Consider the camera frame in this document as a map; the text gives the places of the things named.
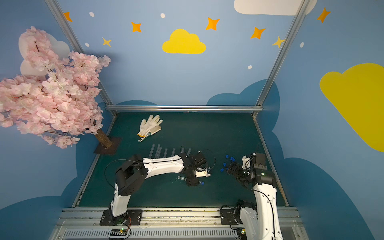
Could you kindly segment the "test tube vertical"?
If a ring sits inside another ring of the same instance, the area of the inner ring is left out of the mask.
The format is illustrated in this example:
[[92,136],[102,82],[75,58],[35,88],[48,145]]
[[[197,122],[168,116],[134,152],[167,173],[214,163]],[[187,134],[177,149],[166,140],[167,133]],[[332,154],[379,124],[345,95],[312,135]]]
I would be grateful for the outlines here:
[[160,158],[161,152],[162,152],[162,147],[159,147],[158,152],[157,152],[157,159]]

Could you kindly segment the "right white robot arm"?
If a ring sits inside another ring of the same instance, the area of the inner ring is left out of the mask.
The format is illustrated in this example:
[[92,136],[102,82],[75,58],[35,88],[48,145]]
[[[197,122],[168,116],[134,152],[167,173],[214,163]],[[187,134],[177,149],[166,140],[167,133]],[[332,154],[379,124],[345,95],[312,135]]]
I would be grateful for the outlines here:
[[255,167],[243,168],[232,163],[227,173],[250,190],[256,203],[238,201],[235,219],[244,226],[248,240],[282,240],[277,209],[277,183],[273,172]]

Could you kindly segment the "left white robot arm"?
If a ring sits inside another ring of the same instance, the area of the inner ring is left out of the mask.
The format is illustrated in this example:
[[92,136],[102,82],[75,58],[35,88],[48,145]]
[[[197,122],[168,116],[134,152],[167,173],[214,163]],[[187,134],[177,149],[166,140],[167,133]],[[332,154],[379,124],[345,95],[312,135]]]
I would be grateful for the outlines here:
[[134,155],[116,171],[114,198],[109,212],[114,218],[127,212],[131,195],[137,192],[148,178],[164,174],[184,174],[188,186],[200,184],[196,167],[186,154],[169,158],[149,159]]

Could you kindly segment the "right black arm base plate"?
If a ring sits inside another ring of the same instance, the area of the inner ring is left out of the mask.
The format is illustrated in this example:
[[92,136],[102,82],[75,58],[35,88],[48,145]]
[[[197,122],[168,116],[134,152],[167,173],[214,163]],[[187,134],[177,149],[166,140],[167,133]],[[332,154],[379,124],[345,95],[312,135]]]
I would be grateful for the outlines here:
[[219,213],[222,225],[240,225],[243,223],[238,209],[224,207],[220,208]]

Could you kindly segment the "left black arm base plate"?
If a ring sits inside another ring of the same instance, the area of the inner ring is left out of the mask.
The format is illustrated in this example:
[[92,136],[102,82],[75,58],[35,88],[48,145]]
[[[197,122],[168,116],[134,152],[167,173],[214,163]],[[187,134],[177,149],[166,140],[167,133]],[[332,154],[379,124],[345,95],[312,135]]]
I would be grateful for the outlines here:
[[107,209],[103,212],[100,220],[100,226],[139,226],[142,219],[142,210],[127,210],[124,214],[114,217],[112,210]]

